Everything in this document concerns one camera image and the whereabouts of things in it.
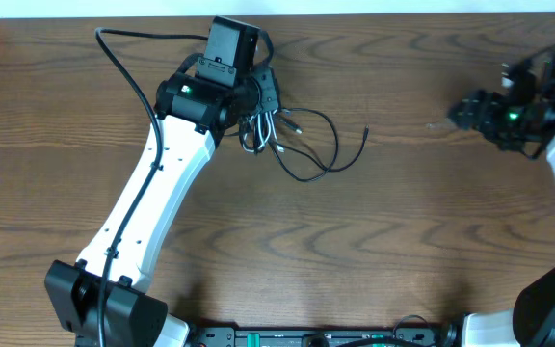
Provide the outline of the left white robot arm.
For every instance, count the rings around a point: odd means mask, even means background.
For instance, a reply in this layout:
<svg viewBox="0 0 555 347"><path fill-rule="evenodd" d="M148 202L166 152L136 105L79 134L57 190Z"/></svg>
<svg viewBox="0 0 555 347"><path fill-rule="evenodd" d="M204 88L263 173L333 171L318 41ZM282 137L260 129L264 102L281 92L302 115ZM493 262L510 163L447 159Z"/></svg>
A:
<svg viewBox="0 0 555 347"><path fill-rule="evenodd" d="M150 128L140 160L109 217L73 264L44 280L62 327L79 346L182 346L190 326L148 295L159 253L195 178L227 129L267 125L279 109L262 29L214 18L205 50L188 56L145 105Z"/></svg>

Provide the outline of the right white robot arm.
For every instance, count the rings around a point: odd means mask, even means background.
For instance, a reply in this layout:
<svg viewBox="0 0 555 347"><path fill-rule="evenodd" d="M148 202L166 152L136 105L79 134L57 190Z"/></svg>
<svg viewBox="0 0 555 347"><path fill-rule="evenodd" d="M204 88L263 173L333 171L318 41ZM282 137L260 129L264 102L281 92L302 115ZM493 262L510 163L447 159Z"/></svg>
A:
<svg viewBox="0 0 555 347"><path fill-rule="evenodd" d="M555 179L555 44L508 65L506 93L476 90L451 107L458 128L475 130L504 151L546 157ZM513 308L470 313L441 334L440 346L555 346L555 267L523 289Z"/></svg>

